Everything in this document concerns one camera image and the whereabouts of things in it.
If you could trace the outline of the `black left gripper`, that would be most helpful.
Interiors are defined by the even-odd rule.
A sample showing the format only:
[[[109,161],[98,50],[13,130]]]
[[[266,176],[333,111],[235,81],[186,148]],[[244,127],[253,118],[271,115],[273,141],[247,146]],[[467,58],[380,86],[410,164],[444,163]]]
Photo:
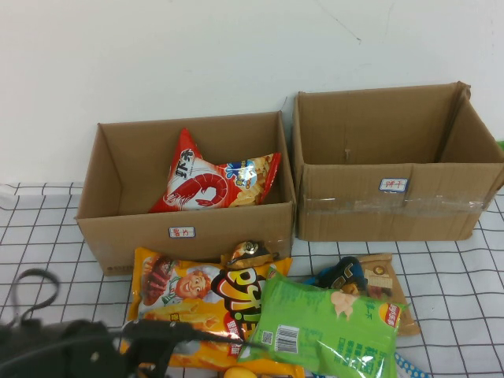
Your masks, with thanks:
[[[169,361],[175,352],[193,351],[202,341],[199,336],[125,336],[127,349],[121,354],[125,363],[124,377],[164,377]]]

